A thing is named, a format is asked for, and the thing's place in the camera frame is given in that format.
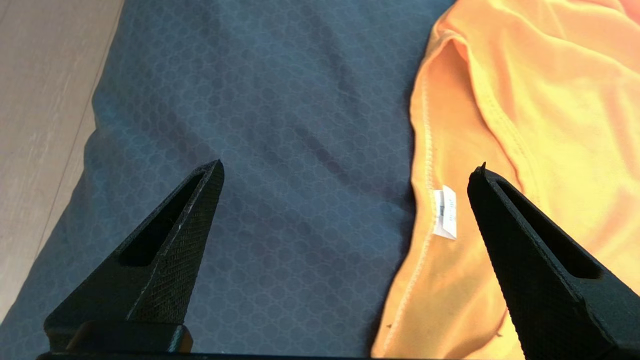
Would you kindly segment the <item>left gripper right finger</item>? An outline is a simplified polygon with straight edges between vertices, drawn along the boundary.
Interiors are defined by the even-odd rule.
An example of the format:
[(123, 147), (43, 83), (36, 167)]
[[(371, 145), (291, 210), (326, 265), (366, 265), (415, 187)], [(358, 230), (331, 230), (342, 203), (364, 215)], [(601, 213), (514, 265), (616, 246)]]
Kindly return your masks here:
[(467, 196), (527, 360), (637, 360), (639, 296), (486, 166)]

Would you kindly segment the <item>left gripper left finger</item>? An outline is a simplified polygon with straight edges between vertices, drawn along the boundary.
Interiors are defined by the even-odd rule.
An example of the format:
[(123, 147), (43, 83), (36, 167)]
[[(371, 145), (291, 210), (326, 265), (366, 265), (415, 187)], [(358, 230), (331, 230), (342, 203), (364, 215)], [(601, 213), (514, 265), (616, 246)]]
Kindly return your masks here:
[(195, 168), (46, 317), (51, 353), (189, 353), (185, 326), (225, 179)]

